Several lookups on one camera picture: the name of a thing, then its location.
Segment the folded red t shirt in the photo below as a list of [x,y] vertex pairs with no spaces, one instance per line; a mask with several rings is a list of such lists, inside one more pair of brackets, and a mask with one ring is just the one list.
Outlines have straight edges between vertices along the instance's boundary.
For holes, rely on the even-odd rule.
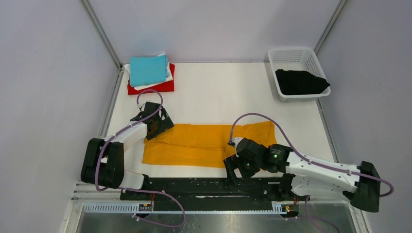
[[128,80],[128,84],[127,84],[128,95],[137,95],[137,94],[142,93],[144,90],[149,90],[149,89],[155,90],[157,92],[173,92],[174,91],[174,78],[173,78],[174,72],[175,72],[175,64],[169,63],[169,68],[168,68],[169,76],[165,82],[132,87],[130,85],[130,80]]

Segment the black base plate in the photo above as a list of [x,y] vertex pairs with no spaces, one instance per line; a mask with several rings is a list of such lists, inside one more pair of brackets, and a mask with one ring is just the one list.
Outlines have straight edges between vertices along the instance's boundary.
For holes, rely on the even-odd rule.
[[305,201],[281,184],[281,178],[250,178],[234,183],[229,178],[145,178],[142,188],[150,194],[126,191],[120,200],[148,201],[156,211],[179,211],[163,193],[177,199],[185,211],[269,211],[272,202]]

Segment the black t shirt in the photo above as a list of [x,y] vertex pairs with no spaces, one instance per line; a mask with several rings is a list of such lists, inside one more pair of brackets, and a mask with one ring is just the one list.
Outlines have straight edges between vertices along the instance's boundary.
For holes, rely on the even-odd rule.
[[275,71],[280,91],[284,95],[315,95],[321,94],[330,83],[307,71],[283,70]]

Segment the aluminium frame rails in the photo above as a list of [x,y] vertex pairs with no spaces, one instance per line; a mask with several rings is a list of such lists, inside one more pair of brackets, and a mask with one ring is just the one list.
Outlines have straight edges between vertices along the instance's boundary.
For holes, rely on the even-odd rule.
[[276,203],[274,211],[283,218],[298,218],[298,202],[315,196],[341,199],[363,211],[379,209],[380,180],[369,162],[345,165],[314,159],[288,143],[264,146],[246,137],[235,137],[235,125],[225,145],[234,149],[223,159],[224,178],[152,178],[125,170],[125,153],[143,140],[153,142],[176,129],[165,107],[146,102],[127,126],[115,134],[92,138],[86,149],[81,181],[97,191],[120,190],[120,199],[137,201],[130,212],[146,221],[155,211],[168,212],[170,203],[182,215],[194,206],[197,211],[239,211],[239,204],[256,205],[264,211],[265,203]]

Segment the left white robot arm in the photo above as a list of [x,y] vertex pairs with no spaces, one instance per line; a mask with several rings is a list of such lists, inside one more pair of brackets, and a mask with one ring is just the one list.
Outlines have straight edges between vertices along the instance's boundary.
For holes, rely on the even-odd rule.
[[126,171],[125,153],[134,145],[144,145],[174,127],[167,110],[160,104],[146,102],[126,127],[105,138],[89,140],[81,170],[81,181],[99,189],[126,188],[140,200],[149,197],[151,187],[141,173]]

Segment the yellow t shirt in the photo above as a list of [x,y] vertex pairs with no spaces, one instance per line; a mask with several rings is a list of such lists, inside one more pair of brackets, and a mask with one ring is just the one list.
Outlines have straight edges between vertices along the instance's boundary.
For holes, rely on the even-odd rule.
[[224,159],[234,155],[229,142],[230,125],[176,124],[144,141],[142,162],[163,166],[224,168]]

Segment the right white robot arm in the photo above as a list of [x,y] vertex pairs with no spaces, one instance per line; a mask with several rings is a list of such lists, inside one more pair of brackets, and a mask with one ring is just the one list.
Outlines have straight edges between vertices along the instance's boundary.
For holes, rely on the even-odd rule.
[[363,161],[347,165],[300,154],[280,144],[264,146],[251,139],[236,137],[229,142],[235,149],[223,163],[230,181],[242,185],[259,171],[281,173],[277,185],[263,188],[263,196],[276,201],[304,201],[321,196],[341,199],[360,210],[377,213],[380,177],[374,165]]

